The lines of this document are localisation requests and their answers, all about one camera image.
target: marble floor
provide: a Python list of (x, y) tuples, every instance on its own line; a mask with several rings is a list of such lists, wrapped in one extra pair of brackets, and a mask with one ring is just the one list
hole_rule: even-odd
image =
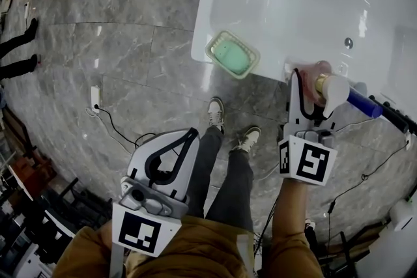
[[(25, 30), (23, 5), (13, 0), (2, 41)], [(30, 18), (40, 20), (36, 39), (10, 52), (2, 65), (37, 53), (42, 65), (32, 74), (3, 80), (10, 108), (27, 125), (30, 136), (50, 157), (65, 179), (78, 177), (83, 186), (117, 198), (120, 178), (130, 155), (107, 133), (108, 116), (90, 117), (90, 87), (102, 89), (102, 107), (121, 132), (135, 139), (147, 132), (193, 126), (207, 127), (211, 96), (226, 104), (227, 136), (212, 174), (208, 204), (215, 197), (227, 169), (227, 155), (237, 133), (256, 124), (262, 136), (251, 152), (255, 174), (252, 214), (260, 231), (280, 190), (276, 137), (285, 122), (287, 87), (250, 75), (237, 81), (211, 64), (190, 57), (199, 0), (31, 0)], [(344, 123), (365, 119), (349, 105)], [(332, 199), (360, 181), (404, 137), (391, 124), (374, 120), (338, 134), (339, 155), (326, 187), (311, 187), (308, 216), (317, 223), (319, 240), (326, 240), (323, 215)], [(123, 141), (133, 151), (133, 145)], [(401, 151), (354, 191), (338, 199), (331, 234), (348, 236), (383, 218), (396, 200), (417, 181), (417, 145)]]

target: white bathtub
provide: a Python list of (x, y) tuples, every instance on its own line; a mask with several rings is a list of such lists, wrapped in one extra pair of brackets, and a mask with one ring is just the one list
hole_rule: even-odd
[(205, 46), (221, 29), (260, 51), (256, 74), (283, 81), (287, 59), (325, 59), (417, 120), (417, 0), (200, 0), (195, 60), (210, 61)]

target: dark pants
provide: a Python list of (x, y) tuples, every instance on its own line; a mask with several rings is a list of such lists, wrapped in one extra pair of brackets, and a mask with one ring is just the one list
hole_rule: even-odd
[[(18, 46), (22, 46), (26, 43), (29, 43), (31, 39), (26, 35), (20, 35), (17, 37), (8, 40), (7, 42), (0, 44), (0, 59), (2, 59), (7, 53), (12, 51), (14, 48)], [(0, 67), (0, 80), (7, 78), (7, 77), (17, 77), (28, 72), (33, 71), (35, 67), (33, 61), (27, 59), (26, 61), (19, 61), (16, 63), (12, 63), (10, 65)]]
[[(204, 217), (204, 203), (209, 191), (210, 174), (222, 145), (223, 134), (211, 126), (200, 140), (187, 195), (190, 198), (188, 215)], [(253, 232), (250, 212), (250, 192), (253, 172), (249, 155), (243, 150), (234, 150), (229, 155), (227, 176), (220, 188), (206, 219), (239, 227)]]

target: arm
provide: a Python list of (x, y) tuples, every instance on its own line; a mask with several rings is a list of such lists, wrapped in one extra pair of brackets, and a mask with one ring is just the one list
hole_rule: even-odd
[(81, 229), (65, 249), (53, 278), (108, 277), (111, 256), (111, 221), (98, 231)]
[(318, 278), (321, 269), (304, 236), (307, 185), (285, 179), (272, 220), (267, 277)]

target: green soap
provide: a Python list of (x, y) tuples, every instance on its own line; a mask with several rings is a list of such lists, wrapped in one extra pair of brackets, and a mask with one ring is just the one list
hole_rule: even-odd
[(248, 54), (236, 43), (223, 41), (214, 49), (216, 58), (230, 71), (241, 74), (250, 65)]

